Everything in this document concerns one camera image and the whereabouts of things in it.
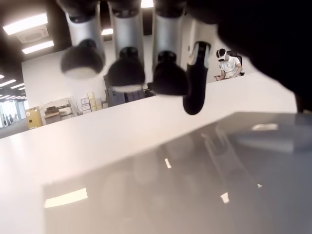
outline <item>fluorescent light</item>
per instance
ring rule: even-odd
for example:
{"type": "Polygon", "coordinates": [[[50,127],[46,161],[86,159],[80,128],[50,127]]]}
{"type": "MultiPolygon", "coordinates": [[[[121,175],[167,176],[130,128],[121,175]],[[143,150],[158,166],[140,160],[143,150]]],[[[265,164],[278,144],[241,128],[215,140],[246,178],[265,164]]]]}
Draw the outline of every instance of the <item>fluorescent light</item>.
{"type": "Polygon", "coordinates": [[[112,28],[107,28],[107,29],[103,29],[102,31],[102,36],[105,36],[105,35],[111,35],[113,34],[113,29],[112,28]]]}
{"type": "Polygon", "coordinates": [[[12,35],[14,33],[18,33],[26,29],[30,29],[47,23],[48,23],[47,13],[43,13],[40,15],[16,21],[12,24],[4,26],[3,29],[8,35],[12,35]]]}
{"type": "Polygon", "coordinates": [[[56,207],[56,206],[63,206],[67,205],[76,201],[81,201],[88,198],[88,194],[86,189],[80,189],[78,191],[74,191],[68,194],[64,194],[61,196],[57,196],[54,198],[47,199],[45,201],[44,207],[56,207]]]}
{"type": "Polygon", "coordinates": [[[9,97],[7,97],[6,99],[8,100],[8,99],[11,99],[11,98],[14,98],[15,96],[9,96],[9,97]]]}
{"type": "Polygon", "coordinates": [[[16,81],[15,79],[9,80],[9,81],[7,81],[7,82],[5,82],[5,83],[0,84],[0,87],[3,87],[3,86],[8,85],[8,84],[12,84],[12,83],[14,83],[15,81],[16,81]]]}
{"type": "Polygon", "coordinates": [[[34,46],[31,46],[31,47],[28,47],[26,49],[22,49],[22,51],[24,52],[24,54],[27,55],[29,53],[32,53],[32,52],[35,52],[35,51],[38,51],[38,50],[42,50],[42,49],[45,49],[45,48],[48,48],[48,47],[51,47],[51,46],[54,46],[54,43],[53,43],[52,40],[44,42],[44,43],[41,43],[41,44],[38,44],[38,45],[34,45],[34,46]]]}
{"type": "Polygon", "coordinates": [[[228,193],[225,193],[225,194],[221,195],[220,197],[222,198],[224,204],[230,202],[230,200],[229,200],[229,194],[228,194],[228,193]]]}
{"type": "Polygon", "coordinates": [[[153,0],[142,0],[142,1],[141,1],[141,7],[142,7],[142,8],[154,7],[153,0]]]}
{"type": "Polygon", "coordinates": [[[5,96],[3,96],[3,97],[0,97],[0,99],[5,99],[5,98],[7,98],[7,97],[9,97],[10,95],[5,95],[5,96]]]}
{"type": "Polygon", "coordinates": [[[18,84],[18,85],[15,85],[15,86],[11,87],[11,89],[16,89],[16,88],[24,86],[24,85],[25,85],[24,83],[18,84]]]}
{"type": "Polygon", "coordinates": [[[165,158],[165,162],[166,162],[167,167],[171,168],[170,162],[169,162],[169,160],[167,158],[165,158]]]}

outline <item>person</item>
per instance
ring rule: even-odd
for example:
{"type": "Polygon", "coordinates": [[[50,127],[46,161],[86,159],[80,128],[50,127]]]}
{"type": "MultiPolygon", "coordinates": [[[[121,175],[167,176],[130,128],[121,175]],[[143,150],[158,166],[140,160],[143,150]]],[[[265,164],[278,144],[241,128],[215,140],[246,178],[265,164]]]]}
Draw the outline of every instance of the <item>person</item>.
{"type": "Polygon", "coordinates": [[[11,124],[13,124],[14,121],[13,121],[12,115],[10,114],[9,117],[10,117],[10,122],[11,122],[11,124]]]}
{"type": "Polygon", "coordinates": [[[217,50],[216,56],[220,62],[219,68],[221,70],[221,75],[217,80],[230,79],[239,76],[243,68],[238,58],[229,56],[225,49],[217,50]]]}
{"type": "Polygon", "coordinates": [[[7,122],[8,126],[11,126],[11,122],[10,122],[7,114],[5,114],[5,118],[6,118],[6,122],[7,122]]]}
{"type": "Polygon", "coordinates": [[[2,114],[2,117],[3,117],[3,123],[4,123],[4,126],[5,126],[5,127],[7,127],[7,126],[8,126],[8,124],[7,124],[7,122],[6,122],[6,118],[4,117],[4,114],[2,114]]]}

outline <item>robotic hand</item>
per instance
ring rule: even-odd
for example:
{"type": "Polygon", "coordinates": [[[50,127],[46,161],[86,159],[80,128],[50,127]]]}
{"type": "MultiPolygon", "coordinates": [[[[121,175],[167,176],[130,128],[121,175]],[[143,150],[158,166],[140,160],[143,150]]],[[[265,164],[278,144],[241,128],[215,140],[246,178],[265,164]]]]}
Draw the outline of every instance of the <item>robotic hand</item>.
{"type": "MultiPolygon", "coordinates": [[[[66,13],[73,47],[63,57],[61,69],[71,77],[92,77],[101,72],[105,55],[100,35],[98,0],[57,0],[66,13]]],[[[244,16],[238,23],[236,2],[201,0],[155,0],[153,26],[152,89],[156,93],[183,96],[190,115],[204,103],[208,56],[218,25],[219,37],[237,52],[250,57],[261,72],[287,88],[310,98],[309,86],[291,81],[280,74],[281,42],[274,4],[245,2],[244,16]],[[187,72],[180,68],[182,16],[187,10],[195,18],[189,46],[187,72]]],[[[109,0],[114,29],[116,62],[108,71],[109,85],[118,91],[140,89],[145,82],[142,18],[139,0],[109,0]]]]}

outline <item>white table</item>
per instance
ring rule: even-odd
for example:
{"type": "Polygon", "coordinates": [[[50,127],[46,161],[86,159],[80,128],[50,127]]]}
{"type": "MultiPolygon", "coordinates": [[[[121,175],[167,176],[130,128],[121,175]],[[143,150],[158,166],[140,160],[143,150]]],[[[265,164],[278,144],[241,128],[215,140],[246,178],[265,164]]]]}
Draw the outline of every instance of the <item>white table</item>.
{"type": "Polygon", "coordinates": [[[42,185],[79,175],[234,112],[294,113],[293,94],[260,73],[207,84],[203,110],[150,97],[0,139],[0,233],[43,234],[42,185]]]}

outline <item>ceiling vent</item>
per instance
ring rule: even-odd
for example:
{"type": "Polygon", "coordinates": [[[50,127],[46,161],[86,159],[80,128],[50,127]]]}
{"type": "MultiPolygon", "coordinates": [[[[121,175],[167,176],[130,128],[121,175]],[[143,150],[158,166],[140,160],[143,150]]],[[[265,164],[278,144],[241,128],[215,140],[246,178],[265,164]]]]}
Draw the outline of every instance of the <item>ceiling vent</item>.
{"type": "Polygon", "coordinates": [[[41,25],[36,28],[30,28],[28,30],[17,33],[16,36],[21,43],[34,42],[49,36],[46,25],[41,25]]]}

